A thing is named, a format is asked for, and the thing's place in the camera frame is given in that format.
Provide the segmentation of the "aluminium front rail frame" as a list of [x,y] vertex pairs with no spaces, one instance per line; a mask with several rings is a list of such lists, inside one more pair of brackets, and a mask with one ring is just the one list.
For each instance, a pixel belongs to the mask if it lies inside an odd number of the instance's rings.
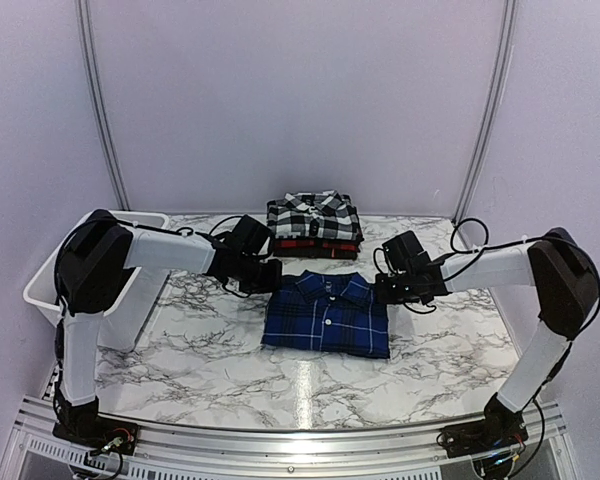
[[87,448],[52,434],[50,402],[22,400],[0,462],[0,479],[476,479],[488,462],[520,457],[520,479],[580,479],[560,408],[524,414],[528,439],[494,452],[449,457],[446,421],[353,430],[218,429],[138,420],[132,455],[88,460]]

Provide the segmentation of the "red black shirt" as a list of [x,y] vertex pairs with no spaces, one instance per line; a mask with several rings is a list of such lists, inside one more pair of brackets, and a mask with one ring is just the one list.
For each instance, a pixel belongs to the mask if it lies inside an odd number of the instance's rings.
[[345,242],[325,239],[279,240],[274,237],[274,255],[287,258],[356,260],[364,241]]

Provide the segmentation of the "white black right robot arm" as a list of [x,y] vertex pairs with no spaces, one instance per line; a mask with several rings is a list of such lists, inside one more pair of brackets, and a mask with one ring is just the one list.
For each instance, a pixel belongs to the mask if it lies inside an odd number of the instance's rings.
[[564,365],[574,342],[600,312],[600,275],[569,232],[556,227],[528,239],[484,242],[432,257],[407,231],[380,248],[386,270],[376,276],[385,304],[427,305],[469,290],[526,287],[537,317],[529,343],[477,421],[444,427],[439,442],[450,457],[504,449],[527,439],[523,413]]

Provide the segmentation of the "right aluminium wall post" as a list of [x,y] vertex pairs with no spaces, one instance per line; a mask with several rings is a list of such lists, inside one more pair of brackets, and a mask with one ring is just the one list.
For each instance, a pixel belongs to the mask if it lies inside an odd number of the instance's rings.
[[452,217],[453,223],[457,223],[466,217],[487,158],[491,135],[506,88],[507,75],[512,59],[517,16],[518,1],[506,0],[503,3],[499,37],[491,79],[487,89],[486,102],[474,142],[469,167]]

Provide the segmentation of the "aluminium wall post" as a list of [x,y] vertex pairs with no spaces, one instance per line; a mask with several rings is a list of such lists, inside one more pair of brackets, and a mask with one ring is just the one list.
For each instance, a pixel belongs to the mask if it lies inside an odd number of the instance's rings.
[[506,0],[503,3],[499,37],[491,79],[487,89],[486,102],[474,142],[469,167],[452,217],[453,223],[457,223],[466,217],[487,158],[491,135],[506,88],[507,75],[512,59],[517,16],[518,1]]
[[109,175],[118,208],[128,211],[131,204],[124,184],[122,169],[108,118],[97,59],[95,31],[90,2],[87,0],[76,0],[75,9],[86,82],[106,170]]

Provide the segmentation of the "black white checked shirt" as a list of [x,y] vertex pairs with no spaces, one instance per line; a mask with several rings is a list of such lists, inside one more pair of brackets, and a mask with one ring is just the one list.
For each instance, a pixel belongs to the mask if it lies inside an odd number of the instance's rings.
[[266,224],[279,240],[361,242],[362,228],[351,197],[336,190],[286,193],[267,203]]

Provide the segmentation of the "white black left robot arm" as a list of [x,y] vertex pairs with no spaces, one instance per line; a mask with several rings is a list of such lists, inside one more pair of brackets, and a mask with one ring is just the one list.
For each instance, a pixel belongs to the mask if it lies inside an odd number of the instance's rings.
[[60,306],[55,340],[60,376],[53,408],[54,435],[100,447],[119,438],[131,443],[133,423],[102,417],[95,387],[97,340],[107,310],[117,300],[125,271],[135,268],[180,270],[238,284],[235,296],[269,294],[282,279],[272,256],[268,227],[243,215],[229,232],[217,235],[139,224],[93,211],[60,245],[53,271]]

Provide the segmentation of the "blue plaid long sleeve shirt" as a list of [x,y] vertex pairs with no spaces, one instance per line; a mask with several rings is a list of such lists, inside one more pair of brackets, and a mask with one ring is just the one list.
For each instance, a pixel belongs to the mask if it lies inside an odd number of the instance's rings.
[[388,359],[387,306],[358,273],[285,275],[266,306],[261,343]]

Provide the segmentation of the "left aluminium wall post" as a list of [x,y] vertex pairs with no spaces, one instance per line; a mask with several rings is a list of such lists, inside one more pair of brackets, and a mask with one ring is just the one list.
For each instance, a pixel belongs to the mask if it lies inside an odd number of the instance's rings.
[[118,208],[128,211],[131,204],[124,184],[122,169],[108,118],[97,59],[95,31],[90,2],[87,0],[76,0],[75,9],[86,82],[106,170],[109,175]]

